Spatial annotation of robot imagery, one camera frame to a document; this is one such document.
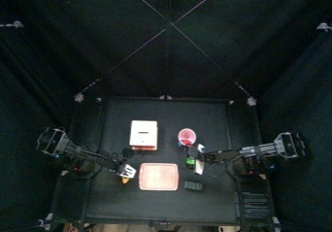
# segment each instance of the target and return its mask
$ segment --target black backdrop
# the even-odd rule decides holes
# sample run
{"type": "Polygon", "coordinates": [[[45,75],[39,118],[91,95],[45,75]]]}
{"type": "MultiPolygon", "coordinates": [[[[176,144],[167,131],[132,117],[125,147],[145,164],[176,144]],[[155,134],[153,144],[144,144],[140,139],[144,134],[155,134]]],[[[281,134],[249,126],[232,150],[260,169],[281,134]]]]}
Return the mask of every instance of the black backdrop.
{"type": "Polygon", "coordinates": [[[329,229],[332,33],[315,27],[331,13],[332,0],[1,0],[1,24],[24,24],[0,27],[1,224],[45,216],[55,173],[35,140],[101,79],[84,94],[237,99],[241,84],[264,140],[311,138],[311,161],[275,177],[280,217],[329,229]]]}

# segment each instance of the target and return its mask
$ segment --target black cloth wall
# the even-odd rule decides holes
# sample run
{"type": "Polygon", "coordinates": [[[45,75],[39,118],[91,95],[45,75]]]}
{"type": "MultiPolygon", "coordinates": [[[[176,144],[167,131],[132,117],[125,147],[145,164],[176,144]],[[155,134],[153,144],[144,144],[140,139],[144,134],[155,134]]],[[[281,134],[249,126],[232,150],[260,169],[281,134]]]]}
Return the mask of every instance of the black cloth wall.
{"type": "Polygon", "coordinates": [[[55,168],[49,158],[36,151],[36,140],[47,126],[69,125],[72,111],[67,86],[33,49],[24,31],[4,29],[0,31],[1,229],[32,223],[49,212],[55,168]]]}
{"type": "Polygon", "coordinates": [[[280,161],[273,177],[276,212],[308,231],[332,229],[332,33],[321,32],[260,100],[265,141],[284,131],[308,138],[311,155],[280,161]]]}

